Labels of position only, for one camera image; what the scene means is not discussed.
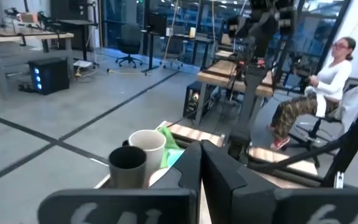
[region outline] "black mug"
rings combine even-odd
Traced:
[[[119,147],[109,155],[109,168],[111,188],[143,188],[146,172],[146,153],[135,146]]]

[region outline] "woman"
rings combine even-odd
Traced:
[[[313,114],[324,117],[335,110],[342,98],[342,89],[352,71],[352,52],[356,41],[351,37],[343,37],[333,45],[334,60],[318,74],[309,77],[305,90],[306,96],[300,96],[277,106],[269,129],[272,130],[274,141],[270,146],[279,150],[290,142],[288,133],[297,117]]]

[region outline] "eyeglasses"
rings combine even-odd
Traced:
[[[348,48],[348,46],[345,46],[343,44],[338,44],[338,43],[333,44],[333,47],[336,49],[339,49],[339,50]]]

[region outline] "woman's hair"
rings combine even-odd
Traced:
[[[343,39],[347,42],[347,48],[352,49],[352,52],[346,55],[346,60],[351,61],[353,60],[352,53],[356,47],[356,41],[352,37],[343,37]]]

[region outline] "glass wall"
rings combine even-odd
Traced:
[[[102,0],[102,4],[103,45],[116,49],[123,24],[143,25],[144,0]]]
[[[301,66],[307,72],[315,74],[321,69],[322,60],[325,60],[328,52],[327,48],[332,44],[333,37],[341,23],[339,14],[345,3],[345,1],[332,0],[306,0],[304,2],[298,28],[293,34],[285,61],[280,69],[283,75],[281,86],[292,88],[301,80],[290,71],[290,54],[302,55]]]
[[[195,1],[170,1],[170,0],[152,0],[150,2],[150,11],[159,12],[167,15],[167,26],[171,27],[175,7],[177,13],[174,22],[174,32],[189,34],[191,27],[196,27],[198,2]],[[154,57],[162,58],[165,53],[167,39],[164,37],[154,38]],[[184,42],[184,56],[181,59],[185,63],[191,62],[194,42]]]
[[[175,8],[177,15],[175,18],[175,27],[185,34],[189,33],[191,27],[197,28],[198,34],[207,35],[213,38],[214,18],[216,40],[219,44],[219,38],[225,31],[223,22],[239,15],[243,3],[246,0],[101,0],[103,21],[104,46],[115,49],[116,37],[121,35],[121,26],[125,23],[136,23],[144,26],[144,15],[150,12],[159,12],[168,16],[167,26],[173,22]],[[278,71],[285,78],[281,85],[285,86],[291,77],[289,69],[288,54],[302,53],[303,61],[309,66],[312,72],[319,70],[321,61],[325,59],[327,47],[331,45],[335,32],[339,28],[341,20],[339,17],[344,14],[343,9],[349,5],[350,0],[296,0],[295,6],[299,7],[299,21],[297,29],[293,34],[288,51],[284,51],[286,37],[281,37],[279,33],[269,43],[267,51],[267,62],[278,62],[281,57]],[[246,1],[243,14],[250,14],[249,1]],[[154,56],[161,57],[164,54],[166,39],[163,37],[154,37]],[[145,39],[143,49],[146,49],[150,40]],[[204,52],[204,45],[198,44],[194,48],[193,42],[185,43],[185,63],[191,62],[191,55],[196,50],[196,65],[201,65],[201,59]]]

